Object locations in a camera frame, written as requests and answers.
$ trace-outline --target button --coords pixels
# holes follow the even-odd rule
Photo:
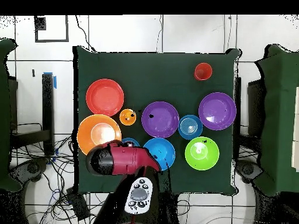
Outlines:
[[[147,192],[142,188],[133,189],[131,193],[131,199],[137,201],[145,200],[147,199]]]
[[[128,203],[128,205],[129,205],[130,207],[133,207],[135,204],[136,204],[135,201],[130,201],[130,202]]]
[[[142,201],[138,202],[137,204],[138,204],[138,206],[140,208],[144,208],[145,207],[145,203],[143,203]]]

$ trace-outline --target blue tape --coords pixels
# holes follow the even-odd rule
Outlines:
[[[57,88],[56,76],[53,77],[53,86],[55,89]]]

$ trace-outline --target plastic bowl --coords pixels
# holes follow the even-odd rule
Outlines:
[[[130,146],[140,147],[140,144],[134,138],[123,138],[121,141],[124,144],[128,143]]]
[[[119,125],[110,117],[103,114],[94,114],[80,123],[77,141],[84,155],[96,145],[113,140],[121,140]]]
[[[124,92],[114,80],[96,80],[87,90],[86,103],[94,114],[104,114],[110,117],[123,106]]]
[[[208,94],[199,105],[199,118],[203,125],[219,131],[229,127],[235,120],[237,108],[225,93]]]
[[[185,149],[185,159],[196,170],[208,170],[218,162],[218,146],[204,136],[192,139]]]
[[[186,115],[180,119],[179,133],[182,138],[192,140],[197,138],[203,132],[203,124],[195,115]]]
[[[132,109],[124,109],[119,114],[119,120],[124,125],[133,125],[136,121],[136,113]]]
[[[162,171],[171,167],[175,161],[175,148],[163,138],[152,138],[144,145],[159,163]]]

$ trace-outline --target orange plate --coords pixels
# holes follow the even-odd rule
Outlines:
[[[114,80],[96,80],[87,90],[86,103],[94,114],[104,114],[110,117],[123,106],[124,92]]]
[[[80,123],[77,141],[84,155],[99,144],[112,140],[121,141],[119,125],[110,117],[103,114],[94,114]]]

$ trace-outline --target small blue bowl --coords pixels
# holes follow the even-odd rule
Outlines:
[[[203,132],[203,123],[195,115],[186,115],[180,119],[178,129],[182,138],[192,140]]]
[[[152,138],[143,146],[159,163],[162,171],[171,167],[175,161],[175,148],[163,138]]]
[[[140,147],[140,144],[133,138],[123,138],[121,141],[123,143],[129,142],[129,143],[133,144],[134,147]]]

